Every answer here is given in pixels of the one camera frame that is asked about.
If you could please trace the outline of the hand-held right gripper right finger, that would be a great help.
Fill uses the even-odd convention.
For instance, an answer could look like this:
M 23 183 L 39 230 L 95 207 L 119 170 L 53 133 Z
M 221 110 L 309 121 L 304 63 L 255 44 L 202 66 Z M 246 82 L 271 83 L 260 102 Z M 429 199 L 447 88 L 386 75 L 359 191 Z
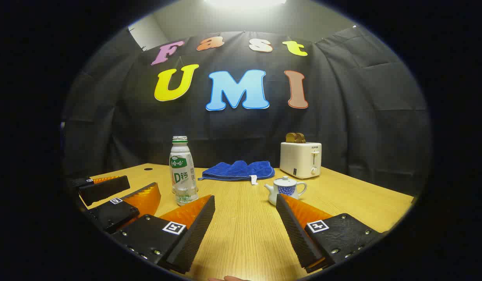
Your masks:
M 342 263 L 383 237 L 352 215 L 332 216 L 285 194 L 277 195 L 276 209 L 307 273 Z

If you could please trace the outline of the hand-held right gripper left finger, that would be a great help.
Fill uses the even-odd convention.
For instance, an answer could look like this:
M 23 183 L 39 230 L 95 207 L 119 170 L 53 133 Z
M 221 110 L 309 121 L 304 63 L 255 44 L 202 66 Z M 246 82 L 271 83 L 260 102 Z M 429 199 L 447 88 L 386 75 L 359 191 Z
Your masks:
M 212 194 L 160 217 L 143 215 L 112 234 L 123 247 L 159 267 L 189 272 L 215 212 Z

